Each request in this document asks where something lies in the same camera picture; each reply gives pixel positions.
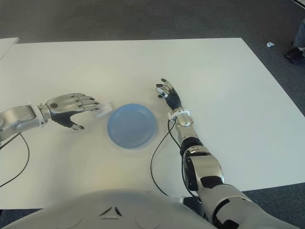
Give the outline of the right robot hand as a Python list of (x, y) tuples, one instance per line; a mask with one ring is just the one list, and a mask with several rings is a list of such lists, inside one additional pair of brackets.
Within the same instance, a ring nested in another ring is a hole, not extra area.
[(162, 83), (156, 84), (156, 91), (159, 94), (159, 98), (164, 98), (167, 105), (171, 108), (172, 111), (182, 108), (181, 99), (176, 92), (175, 88), (171, 85), (169, 81), (162, 78)]

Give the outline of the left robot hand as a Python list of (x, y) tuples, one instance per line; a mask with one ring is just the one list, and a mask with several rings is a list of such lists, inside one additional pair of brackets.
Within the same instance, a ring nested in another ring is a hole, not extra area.
[(71, 117), (76, 114), (99, 110), (99, 102), (91, 96), (82, 93), (72, 93), (54, 97), (46, 102), (52, 121), (73, 130), (83, 130), (84, 127), (74, 123)]

